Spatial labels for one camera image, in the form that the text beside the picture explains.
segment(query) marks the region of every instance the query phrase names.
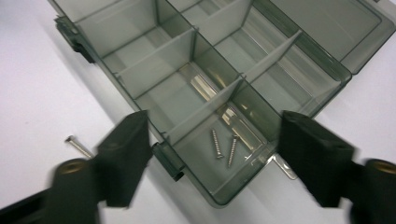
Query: metal screw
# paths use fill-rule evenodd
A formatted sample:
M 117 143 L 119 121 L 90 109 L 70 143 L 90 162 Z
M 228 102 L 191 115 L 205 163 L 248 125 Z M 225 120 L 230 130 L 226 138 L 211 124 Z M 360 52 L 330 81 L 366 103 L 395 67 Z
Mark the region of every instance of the metal screw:
M 228 167 L 231 167 L 231 164 L 233 164 L 233 154 L 235 153 L 235 147 L 236 147 L 236 141 L 239 140 L 238 135 L 233 136 L 233 144 L 231 145 L 231 152 L 230 152 L 230 158 L 228 159 Z
M 85 148 L 75 136 L 70 135 L 64 140 L 66 143 L 72 145 L 75 149 L 77 149 L 79 152 L 81 152 L 84 156 L 86 156 L 89 159 L 92 159 L 94 155 L 87 149 Z
M 216 134 L 216 131 L 214 129 L 212 129 L 212 136 L 213 136 L 213 142 L 215 143 L 216 153 L 218 154 L 216 159 L 224 158 L 224 156 L 221 154 L 220 151 L 218 135 Z

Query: screw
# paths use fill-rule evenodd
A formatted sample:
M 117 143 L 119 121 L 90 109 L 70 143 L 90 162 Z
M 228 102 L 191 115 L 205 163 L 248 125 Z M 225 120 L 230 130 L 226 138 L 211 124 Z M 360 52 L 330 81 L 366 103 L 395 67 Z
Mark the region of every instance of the screw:
M 221 154 L 220 151 L 218 135 L 216 134 L 216 131 L 214 129 L 212 129 L 212 136 L 213 136 L 213 142 L 215 143 L 216 153 L 218 154 L 216 159 L 224 158 L 224 156 Z
M 233 163 L 233 154 L 235 153 L 235 147 L 236 147 L 236 141 L 239 140 L 238 135 L 233 136 L 233 144 L 231 145 L 231 152 L 230 152 L 230 158 L 228 159 L 228 167 L 231 167 L 231 164 Z
M 79 152 L 81 152 L 84 156 L 86 156 L 89 159 L 92 159 L 94 155 L 87 149 L 85 148 L 75 136 L 70 135 L 64 140 L 66 143 L 72 145 L 75 149 L 77 149 Z

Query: white table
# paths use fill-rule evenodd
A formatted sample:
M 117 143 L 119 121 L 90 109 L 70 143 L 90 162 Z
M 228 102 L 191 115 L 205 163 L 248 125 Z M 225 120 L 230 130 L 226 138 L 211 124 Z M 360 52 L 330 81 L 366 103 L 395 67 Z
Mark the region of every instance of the white table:
M 46 1 L 0 2 L 0 208 L 46 188 L 50 172 L 81 157 L 74 134 L 94 148 L 131 113 L 101 70 L 73 52 Z M 396 162 L 396 35 L 317 120 L 360 149 L 356 161 Z M 188 178 L 174 182 L 150 161 L 132 208 L 104 209 L 106 223 L 347 223 L 343 209 L 317 206 L 299 181 L 267 166 L 224 209 L 207 204 Z

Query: white surface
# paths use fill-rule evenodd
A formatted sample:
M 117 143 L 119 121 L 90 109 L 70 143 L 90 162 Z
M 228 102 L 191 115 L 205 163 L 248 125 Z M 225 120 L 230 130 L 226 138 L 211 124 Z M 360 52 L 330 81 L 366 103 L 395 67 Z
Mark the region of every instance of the white surface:
M 50 171 L 80 157 L 131 112 L 105 75 L 74 53 L 46 1 L 0 2 L 0 208 L 44 189 Z M 396 162 L 396 35 L 318 115 L 359 148 L 357 161 Z M 266 167 L 228 207 L 210 207 L 188 178 L 175 183 L 151 160 L 129 210 L 105 209 L 106 223 L 347 223 L 345 209 L 322 209 L 299 180 Z

